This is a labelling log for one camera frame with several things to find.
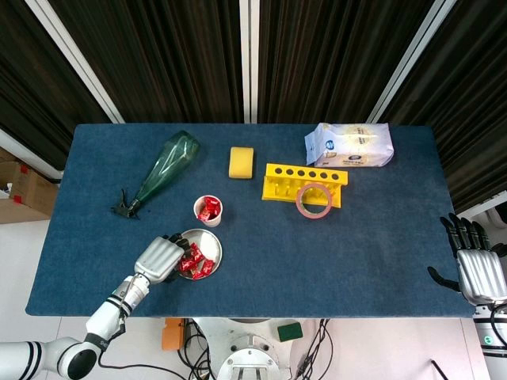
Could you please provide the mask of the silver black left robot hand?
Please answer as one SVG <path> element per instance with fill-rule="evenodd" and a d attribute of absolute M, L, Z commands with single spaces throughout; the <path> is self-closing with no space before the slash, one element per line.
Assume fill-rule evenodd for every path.
<path fill-rule="evenodd" d="M 163 237 L 156 237 L 135 262 L 134 273 L 144 276 L 150 284 L 166 280 L 177 267 L 185 251 Z"/>

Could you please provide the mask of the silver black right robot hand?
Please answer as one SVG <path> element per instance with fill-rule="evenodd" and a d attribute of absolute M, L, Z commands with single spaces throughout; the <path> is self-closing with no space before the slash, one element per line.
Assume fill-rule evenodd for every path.
<path fill-rule="evenodd" d="M 450 213 L 440 218 L 448 235 L 459 279 L 445 279 L 433 267 L 427 271 L 435 283 L 460 293 L 470 304 L 506 304 L 506 279 L 501 254 L 490 244 L 485 229 L 476 221 Z"/>

